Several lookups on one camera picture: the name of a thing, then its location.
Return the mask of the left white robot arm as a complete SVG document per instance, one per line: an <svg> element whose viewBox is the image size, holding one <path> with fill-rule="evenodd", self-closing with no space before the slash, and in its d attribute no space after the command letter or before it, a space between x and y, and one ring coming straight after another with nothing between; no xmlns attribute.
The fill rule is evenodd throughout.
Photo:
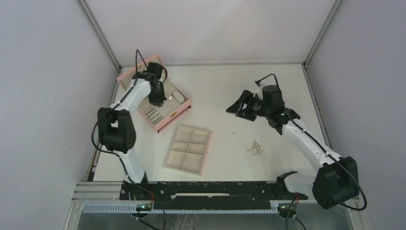
<svg viewBox="0 0 406 230"><path fill-rule="evenodd" d="M148 197L150 188L142 182L146 173L135 153L136 131L131 114L145 98L154 106L164 104L167 98L162 77L167 77L167 70L156 62L148 63L144 71L135 70L124 96L98 110L98 121L93 129L98 132L99 142L106 147L104 152L119 158L126 180L133 183L131 194L139 200Z"/></svg>

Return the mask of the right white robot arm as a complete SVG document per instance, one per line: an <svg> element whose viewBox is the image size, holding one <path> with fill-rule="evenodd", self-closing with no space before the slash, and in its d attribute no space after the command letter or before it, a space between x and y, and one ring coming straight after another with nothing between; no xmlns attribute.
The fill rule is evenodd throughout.
<svg viewBox="0 0 406 230"><path fill-rule="evenodd" d="M293 143L316 170L315 176L296 171L279 176L276 188L280 198L290 199L299 193L313 197L322 208L330 209L363 194L356 161L352 157L341 157L314 137L300 116L285 106L277 85L263 87L261 98L244 90L226 112L248 121L266 118L270 127Z"/></svg>

